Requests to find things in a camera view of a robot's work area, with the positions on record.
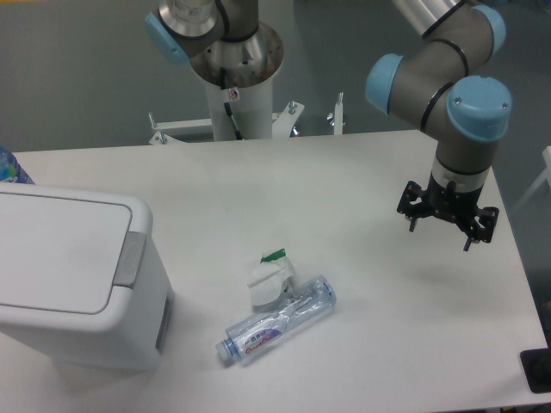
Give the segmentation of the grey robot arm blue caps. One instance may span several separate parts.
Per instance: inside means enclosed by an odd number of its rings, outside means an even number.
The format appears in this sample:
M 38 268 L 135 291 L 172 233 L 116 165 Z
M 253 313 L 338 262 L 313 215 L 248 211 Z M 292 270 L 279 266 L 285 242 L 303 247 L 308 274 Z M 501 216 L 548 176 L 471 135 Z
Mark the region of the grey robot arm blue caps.
M 414 228 L 434 217 L 456 225 L 466 244 L 490 243 L 499 209 L 478 201 L 512 111 L 508 88 L 476 71 L 505 42 L 499 12 L 465 1 L 397 1 L 424 41 L 410 58 L 390 53 L 367 76 L 365 96 L 381 112 L 436 142 L 425 188 L 406 184 L 397 206 Z

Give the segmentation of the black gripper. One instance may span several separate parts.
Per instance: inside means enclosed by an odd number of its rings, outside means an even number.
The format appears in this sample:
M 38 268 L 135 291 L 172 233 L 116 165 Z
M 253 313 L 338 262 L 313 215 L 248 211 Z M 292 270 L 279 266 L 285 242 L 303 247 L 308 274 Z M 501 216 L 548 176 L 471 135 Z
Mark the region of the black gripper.
M 430 176 L 427 189 L 409 181 L 399 199 L 397 212 L 410 222 L 409 232 L 414 232 L 419 219 L 436 217 L 455 223 L 467 236 L 463 250 L 469 251 L 473 243 L 490 243 L 498 222 L 499 209 L 495 206 L 479 208 L 477 202 L 481 188 L 458 192 L 455 182 L 446 187 Z

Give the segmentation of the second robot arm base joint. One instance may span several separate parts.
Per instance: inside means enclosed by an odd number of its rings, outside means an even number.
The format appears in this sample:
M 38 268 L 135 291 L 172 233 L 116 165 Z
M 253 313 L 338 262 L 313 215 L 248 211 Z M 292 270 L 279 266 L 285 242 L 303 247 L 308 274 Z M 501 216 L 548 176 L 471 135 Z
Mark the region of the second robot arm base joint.
M 174 65 L 191 65 L 221 89 L 249 88 L 275 76 L 284 47 L 259 18 L 258 1 L 162 1 L 145 17 L 156 48 Z

